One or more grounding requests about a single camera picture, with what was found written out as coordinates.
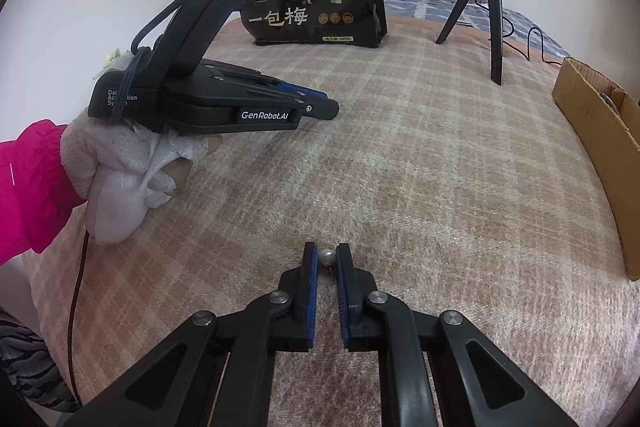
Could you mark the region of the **pink sleeve left forearm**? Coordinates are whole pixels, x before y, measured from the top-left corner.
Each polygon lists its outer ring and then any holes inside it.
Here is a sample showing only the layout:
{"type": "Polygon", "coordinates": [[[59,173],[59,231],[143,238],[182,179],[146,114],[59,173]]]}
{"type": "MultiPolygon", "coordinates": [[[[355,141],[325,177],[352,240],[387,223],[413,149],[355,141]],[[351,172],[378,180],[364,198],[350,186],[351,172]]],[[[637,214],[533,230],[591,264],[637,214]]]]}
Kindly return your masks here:
{"type": "Polygon", "coordinates": [[[65,130],[64,124],[40,120],[1,144],[2,262],[26,251],[42,253],[85,202],[62,164],[65,130]]]}

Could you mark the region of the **left hand white glove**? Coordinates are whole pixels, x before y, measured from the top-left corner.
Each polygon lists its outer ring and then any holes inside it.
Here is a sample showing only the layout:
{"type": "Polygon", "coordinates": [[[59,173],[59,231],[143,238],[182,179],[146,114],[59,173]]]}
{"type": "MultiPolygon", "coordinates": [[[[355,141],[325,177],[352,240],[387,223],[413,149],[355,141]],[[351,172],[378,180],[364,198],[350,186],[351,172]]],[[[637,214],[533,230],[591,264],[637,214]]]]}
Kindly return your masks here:
{"type": "Polygon", "coordinates": [[[193,165],[221,144],[219,134],[156,133],[81,112],[62,134],[61,159],[87,202],[87,231],[97,244],[115,245],[134,234],[149,210],[180,194],[193,165]]]}

